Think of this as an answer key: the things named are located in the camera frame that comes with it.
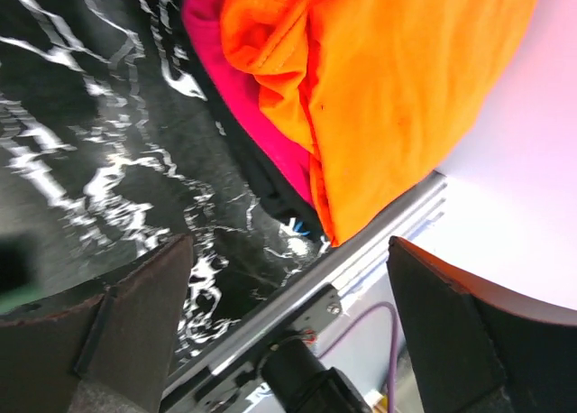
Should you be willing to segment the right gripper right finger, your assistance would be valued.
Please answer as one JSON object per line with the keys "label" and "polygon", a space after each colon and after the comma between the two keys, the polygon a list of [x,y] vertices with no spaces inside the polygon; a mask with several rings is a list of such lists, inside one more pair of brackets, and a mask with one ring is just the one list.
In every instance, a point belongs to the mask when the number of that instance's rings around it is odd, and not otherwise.
{"label": "right gripper right finger", "polygon": [[388,272],[426,412],[574,412],[576,312],[392,237]]}

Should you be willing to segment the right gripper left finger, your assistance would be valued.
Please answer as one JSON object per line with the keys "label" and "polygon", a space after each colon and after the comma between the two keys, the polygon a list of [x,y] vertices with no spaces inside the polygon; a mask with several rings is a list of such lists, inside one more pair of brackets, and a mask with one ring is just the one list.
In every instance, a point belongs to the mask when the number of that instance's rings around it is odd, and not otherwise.
{"label": "right gripper left finger", "polygon": [[193,263],[179,234],[135,261],[1,316],[1,410],[66,412],[94,383],[156,412]]}

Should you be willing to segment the orange t-shirt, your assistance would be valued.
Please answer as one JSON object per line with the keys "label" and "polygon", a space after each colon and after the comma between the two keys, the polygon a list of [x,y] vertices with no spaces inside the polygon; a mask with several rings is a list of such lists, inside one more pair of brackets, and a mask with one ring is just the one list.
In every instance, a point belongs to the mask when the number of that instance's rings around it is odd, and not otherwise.
{"label": "orange t-shirt", "polygon": [[310,154],[333,245],[438,166],[474,124],[538,0],[224,0],[227,61]]}

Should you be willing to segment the magenta t-shirt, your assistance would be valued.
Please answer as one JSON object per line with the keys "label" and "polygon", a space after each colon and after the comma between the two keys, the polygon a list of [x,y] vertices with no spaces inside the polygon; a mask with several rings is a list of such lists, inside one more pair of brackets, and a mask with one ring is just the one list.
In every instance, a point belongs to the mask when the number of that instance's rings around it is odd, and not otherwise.
{"label": "magenta t-shirt", "polygon": [[193,49],[239,125],[311,207],[308,151],[288,139],[263,115],[258,107],[256,81],[232,67],[224,57],[219,26],[223,1],[184,0],[181,15]]}

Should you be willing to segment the white and green t-shirt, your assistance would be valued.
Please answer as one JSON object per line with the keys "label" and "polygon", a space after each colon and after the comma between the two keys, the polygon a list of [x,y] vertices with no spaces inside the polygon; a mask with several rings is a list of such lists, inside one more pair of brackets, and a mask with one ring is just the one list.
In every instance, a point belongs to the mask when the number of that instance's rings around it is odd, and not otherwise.
{"label": "white and green t-shirt", "polygon": [[38,256],[30,234],[1,235],[1,314],[40,297]]}

